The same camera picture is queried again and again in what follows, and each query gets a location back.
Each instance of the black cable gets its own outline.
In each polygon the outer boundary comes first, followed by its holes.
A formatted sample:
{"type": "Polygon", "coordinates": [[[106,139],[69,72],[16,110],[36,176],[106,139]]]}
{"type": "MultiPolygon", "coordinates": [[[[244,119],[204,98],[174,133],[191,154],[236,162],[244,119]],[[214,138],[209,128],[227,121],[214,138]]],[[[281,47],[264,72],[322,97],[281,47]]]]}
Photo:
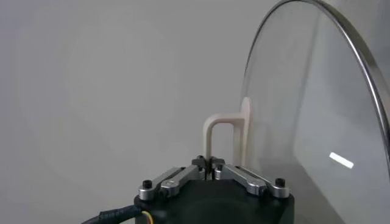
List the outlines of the black cable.
{"type": "Polygon", "coordinates": [[[82,224],[119,224],[128,219],[142,215],[142,210],[137,206],[130,205],[119,209],[102,211],[98,216],[88,219],[82,224]]]}

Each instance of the glass lid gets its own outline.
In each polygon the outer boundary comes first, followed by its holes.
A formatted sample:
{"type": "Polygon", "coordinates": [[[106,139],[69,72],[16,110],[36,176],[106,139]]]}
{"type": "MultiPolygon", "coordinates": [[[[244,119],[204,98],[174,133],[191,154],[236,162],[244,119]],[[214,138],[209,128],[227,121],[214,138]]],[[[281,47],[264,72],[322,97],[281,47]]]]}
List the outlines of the glass lid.
{"type": "Polygon", "coordinates": [[[388,223],[388,87],[364,41],[319,1],[282,1],[253,42],[246,164],[283,177],[296,223],[388,223]]]}

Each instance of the u-shaped plastic part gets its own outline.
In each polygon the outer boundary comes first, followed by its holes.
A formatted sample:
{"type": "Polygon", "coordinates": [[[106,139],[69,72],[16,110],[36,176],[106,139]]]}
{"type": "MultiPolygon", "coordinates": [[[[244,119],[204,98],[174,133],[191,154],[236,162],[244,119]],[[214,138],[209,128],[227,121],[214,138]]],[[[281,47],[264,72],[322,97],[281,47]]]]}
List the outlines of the u-shaped plastic part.
{"type": "Polygon", "coordinates": [[[250,125],[250,99],[245,97],[241,104],[240,113],[214,114],[210,116],[203,126],[204,157],[211,157],[211,139],[216,124],[233,125],[233,165],[245,166],[247,155],[247,142],[250,125]]]}

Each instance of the metal gripper linkage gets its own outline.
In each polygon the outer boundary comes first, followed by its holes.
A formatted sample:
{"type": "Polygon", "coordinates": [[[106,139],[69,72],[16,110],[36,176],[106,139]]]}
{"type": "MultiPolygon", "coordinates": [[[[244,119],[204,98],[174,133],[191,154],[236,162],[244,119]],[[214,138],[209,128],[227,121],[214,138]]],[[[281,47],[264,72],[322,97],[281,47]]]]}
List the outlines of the metal gripper linkage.
{"type": "Polygon", "coordinates": [[[225,164],[223,159],[215,157],[206,161],[203,156],[198,156],[188,167],[174,167],[152,181],[143,181],[138,195],[144,201],[153,200],[156,195],[173,197],[189,180],[235,180],[248,193],[257,196],[261,196],[265,190],[275,198],[288,198],[290,194],[282,178],[273,183],[248,168],[225,164]]]}

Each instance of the black screw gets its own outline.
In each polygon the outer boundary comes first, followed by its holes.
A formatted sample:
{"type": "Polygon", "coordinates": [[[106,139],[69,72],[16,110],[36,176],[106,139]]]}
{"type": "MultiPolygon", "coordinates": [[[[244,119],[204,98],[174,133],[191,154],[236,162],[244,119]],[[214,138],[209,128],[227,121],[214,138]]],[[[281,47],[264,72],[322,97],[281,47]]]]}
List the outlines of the black screw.
{"type": "Polygon", "coordinates": [[[143,189],[150,189],[152,188],[152,181],[151,180],[144,180],[142,181],[142,187],[143,189]]]}
{"type": "Polygon", "coordinates": [[[275,185],[277,187],[285,187],[286,186],[286,180],[283,178],[276,178],[275,185]]]}

